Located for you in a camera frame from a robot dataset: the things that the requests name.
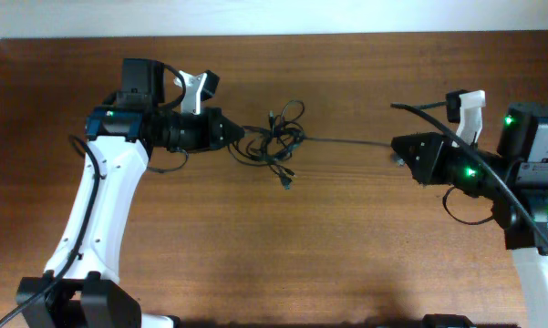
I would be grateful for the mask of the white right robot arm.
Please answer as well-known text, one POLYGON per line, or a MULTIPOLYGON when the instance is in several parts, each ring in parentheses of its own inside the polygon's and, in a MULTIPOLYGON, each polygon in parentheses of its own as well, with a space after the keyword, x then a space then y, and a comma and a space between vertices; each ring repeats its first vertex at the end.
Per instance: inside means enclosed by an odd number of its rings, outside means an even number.
POLYGON ((502 228, 512 254, 529 325, 548 327, 548 106, 510 104, 493 153, 453 136, 426 106, 395 107, 435 127, 391 141, 413 179, 491 200, 491 219, 502 228))

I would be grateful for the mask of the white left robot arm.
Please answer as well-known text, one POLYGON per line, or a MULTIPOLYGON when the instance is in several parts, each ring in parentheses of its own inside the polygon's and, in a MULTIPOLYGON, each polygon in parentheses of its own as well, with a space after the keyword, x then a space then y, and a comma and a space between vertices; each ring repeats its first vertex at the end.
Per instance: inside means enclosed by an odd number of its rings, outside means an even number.
POLYGON ((87 118, 83 174, 67 226, 40 277, 25 277, 16 308, 30 327, 180 326, 175 315, 144 313, 119 286, 129 210, 155 148, 189 156, 240 140, 244 130, 205 108, 220 79, 190 75, 157 60, 126 58, 121 87, 87 118))

